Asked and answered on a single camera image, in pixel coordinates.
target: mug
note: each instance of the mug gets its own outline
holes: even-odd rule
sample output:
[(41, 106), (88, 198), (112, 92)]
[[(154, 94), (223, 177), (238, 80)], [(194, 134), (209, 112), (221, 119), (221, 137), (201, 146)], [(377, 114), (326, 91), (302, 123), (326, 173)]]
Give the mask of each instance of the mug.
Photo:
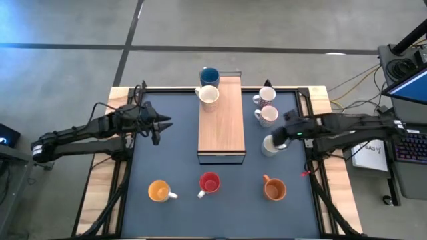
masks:
[(156, 202), (165, 202), (169, 198), (177, 199), (178, 195), (171, 192), (171, 187), (163, 180), (155, 180), (148, 187), (148, 196)]
[(215, 193), (221, 185), (220, 176), (214, 172), (204, 173), (200, 177), (199, 185), (201, 191), (197, 195), (202, 198), (206, 193)]
[(273, 157), (278, 151), (281, 151), (281, 149), (276, 149), (273, 144), (273, 135), (268, 135), (267, 137), (264, 137), (264, 140), (261, 144), (261, 152), (266, 157)]
[(212, 85), (218, 87), (220, 84), (220, 72), (212, 67), (204, 67), (200, 72), (201, 86)]
[(265, 106), (273, 104), (276, 97), (276, 91), (272, 87), (262, 87), (258, 95), (252, 97), (252, 101), (262, 109)]
[(194, 89), (195, 94), (199, 97), (201, 106), (207, 112), (215, 111), (218, 99), (220, 98), (220, 92), (218, 89), (211, 85), (204, 87), (196, 87)]
[(261, 110), (256, 109), (254, 115), (262, 127), (271, 127), (278, 118), (279, 113), (275, 107), (265, 106)]
[(280, 201), (286, 195), (286, 186), (280, 179), (270, 179), (267, 175), (262, 175), (264, 180), (264, 197), (272, 201)]

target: monitor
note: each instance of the monitor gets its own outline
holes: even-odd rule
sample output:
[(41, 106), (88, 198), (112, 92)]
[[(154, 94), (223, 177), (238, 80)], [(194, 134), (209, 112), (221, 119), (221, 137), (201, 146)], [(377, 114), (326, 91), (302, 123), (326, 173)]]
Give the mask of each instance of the monitor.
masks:
[(383, 95), (427, 105), (427, 64), (382, 92)]
[(0, 123), (0, 145), (15, 147), (20, 133)]

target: patterned mug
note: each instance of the patterned mug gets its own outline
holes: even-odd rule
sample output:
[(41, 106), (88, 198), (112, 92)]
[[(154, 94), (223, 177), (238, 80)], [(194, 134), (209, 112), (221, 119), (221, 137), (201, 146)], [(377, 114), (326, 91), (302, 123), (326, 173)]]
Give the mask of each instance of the patterned mug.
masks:
[(252, 101), (262, 109), (265, 106), (272, 105), (276, 97), (276, 91), (272, 87), (262, 87), (258, 95), (252, 97)]
[(271, 127), (278, 118), (279, 113), (275, 107), (265, 106), (261, 110), (256, 109), (254, 115), (262, 127)]

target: red mug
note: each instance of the red mug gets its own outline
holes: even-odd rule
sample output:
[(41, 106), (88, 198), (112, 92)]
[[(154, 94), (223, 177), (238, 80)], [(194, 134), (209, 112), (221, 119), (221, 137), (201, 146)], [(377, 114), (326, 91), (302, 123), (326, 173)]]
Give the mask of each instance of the red mug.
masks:
[(200, 177), (199, 184), (201, 191), (197, 196), (202, 198), (206, 193), (215, 193), (220, 188), (220, 176), (214, 172), (204, 173)]

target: concrete floor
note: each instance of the concrete floor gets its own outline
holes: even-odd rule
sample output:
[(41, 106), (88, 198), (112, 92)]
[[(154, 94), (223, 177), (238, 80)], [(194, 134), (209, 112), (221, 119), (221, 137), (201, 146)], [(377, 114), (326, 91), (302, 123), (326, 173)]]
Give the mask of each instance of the concrete floor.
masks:
[[(0, 43), (124, 45), (137, 0), (2, 0)], [(422, 0), (146, 0), (134, 45), (376, 49), (395, 43), (427, 16)], [(0, 122), (22, 133), (18, 148), (41, 134), (82, 125), (93, 104), (106, 102), (121, 51), (0, 49)], [(244, 85), (331, 88), (378, 63), (374, 55), (178, 53), (131, 51), (122, 86), (145, 79), (151, 86), (197, 84), (204, 66), (242, 71)], [(384, 82), (382, 72), (377, 74)], [(352, 84), (330, 93), (338, 97)], [(377, 94), (369, 78), (342, 99)], [(390, 105), (386, 97), (383, 104)], [(97, 115), (105, 110), (99, 108)], [(372, 114), (366, 104), (349, 113)], [(64, 157), (51, 172), (38, 168), (12, 230), (30, 239), (68, 237), (75, 221), (91, 156)], [(353, 175), (364, 232), (375, 237), (425, 239), (427, 202), (402, 198), (388, 207), (384, 179)]]

